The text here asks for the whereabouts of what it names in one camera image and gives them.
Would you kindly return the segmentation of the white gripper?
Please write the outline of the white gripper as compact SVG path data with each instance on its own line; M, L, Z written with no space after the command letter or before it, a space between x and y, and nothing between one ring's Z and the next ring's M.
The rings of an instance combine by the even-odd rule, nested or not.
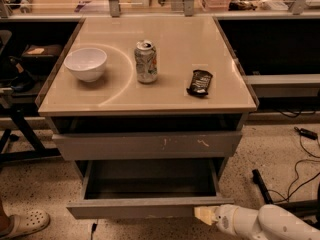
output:
M258 211L236 205L198 206L194 216L207 225L217 222L218 229L233 236L255 238L260 233Z

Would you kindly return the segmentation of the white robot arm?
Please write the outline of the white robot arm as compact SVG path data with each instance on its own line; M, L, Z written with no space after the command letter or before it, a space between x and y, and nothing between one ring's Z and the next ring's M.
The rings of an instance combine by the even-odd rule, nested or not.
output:
M320 240L319 229L273 204L259 210L231 204L198 206L194 216L225 234L246 240Z

